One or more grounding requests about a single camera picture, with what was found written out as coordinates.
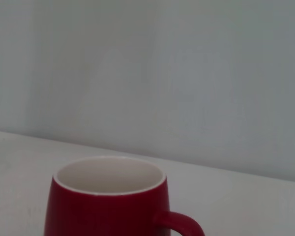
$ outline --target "mug rim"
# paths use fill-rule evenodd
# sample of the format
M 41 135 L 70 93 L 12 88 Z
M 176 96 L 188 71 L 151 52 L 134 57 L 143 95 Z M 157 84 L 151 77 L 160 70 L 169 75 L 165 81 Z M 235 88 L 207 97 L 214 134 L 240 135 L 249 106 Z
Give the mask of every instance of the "mug rim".
M 160 173 L 162 174 L 161 179 L 154 185 L 146 187 L 146 188 L 142 188 L 139 190 L 135 190 L 135 191 L 124 191 L 124 192 L 96 192 L 96 191 L 86 191 L 86 190 L 80 190 L 74 187 L 70 187 L 67 184 L 62 183 L 59 179 L 58 179 L 58 174 L 60 173 L 60 171 L 62 171 L 63 169 L 65 169 L 66 167 L 72 165 L 72 164 L 77 164 L 79 162 L 83 162 L 83 161 L 88 161 L 88 160 L 97 160 L 97 159 L 104 159 L 104 158 L 111 158 L 111 159 L 119 159 L 119 160 L 132 160 L 132 161 L 136 161 L 136 162 L 141 162 L 144 164 L 148 164 L 153 166 L 154 168 L 156 168 L 157 170 L 160 171 Z M 76 193 L 82 193 L 82 194 L 88 194 L 88 195 L 96 195 L 96 196 L 124 196 L 124 195 L 132 195 L 132 194 L 138 194 L 138 193 L 144 193 L 147 192 L 149 190 L 155 189 L 158 186 L 162 185 L 165 181 L 166 181 L 167 177 L 165 172 L 158 167 L 156 164 L 154 164 L 153 162 L 150 161 L 146 161 L 146 160 L 142 160 L 139 158 L 134 158 L 134 157 L 128 157 L 128 156 L 114 156 L 114 155 L 101 155 L 101 156 L 92 156 L 92 157 L 84 157 L 84 158 L 79 158 L 76 160 L 72 160 L 70 162 L 67 162 L 64 166 L 60 167 L 54 174 L 53 174 L 53 180 L 62 188 L 70 190 L 72 192 L 76 192 Z

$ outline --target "white wall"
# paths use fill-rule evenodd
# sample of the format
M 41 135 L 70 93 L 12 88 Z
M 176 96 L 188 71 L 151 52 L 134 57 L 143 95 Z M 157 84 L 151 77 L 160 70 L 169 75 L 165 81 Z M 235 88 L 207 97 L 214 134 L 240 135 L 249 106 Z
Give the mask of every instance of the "white wall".
M 295 0 L 0 0 L 0 130 L 295 180 Z

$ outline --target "mug handle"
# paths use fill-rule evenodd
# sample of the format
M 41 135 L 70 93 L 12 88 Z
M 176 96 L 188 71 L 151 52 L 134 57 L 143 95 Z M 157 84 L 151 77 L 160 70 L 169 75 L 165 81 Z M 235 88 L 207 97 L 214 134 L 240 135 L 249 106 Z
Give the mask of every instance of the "mug handle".
M 189 216 L 166 211 L 156 215 L 154 223 L 158 227 L 175 230 L 182 236 L 205 236 L 202 228 Z

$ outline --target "white table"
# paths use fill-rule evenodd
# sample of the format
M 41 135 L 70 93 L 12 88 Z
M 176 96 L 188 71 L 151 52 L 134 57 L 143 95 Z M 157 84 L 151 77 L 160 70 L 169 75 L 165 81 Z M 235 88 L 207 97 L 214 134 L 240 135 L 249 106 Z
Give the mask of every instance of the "white table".
M 193 217 L 207 236 L 295 236 L 295 182 L 3 132 L 0 236 L 42 236 L 52 173 L 96 155 L 157 163 L 168 176 L 172 210 Z

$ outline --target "red mug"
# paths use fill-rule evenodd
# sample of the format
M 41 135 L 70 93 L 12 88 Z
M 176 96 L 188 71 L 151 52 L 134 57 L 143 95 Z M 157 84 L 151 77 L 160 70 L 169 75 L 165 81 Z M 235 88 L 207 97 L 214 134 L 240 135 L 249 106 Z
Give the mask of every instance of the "red mug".
M 171 212 L 166 175 L 156 165 L 101 156 L 54 174 L 44 236 L 204 236 L 188 216 Z

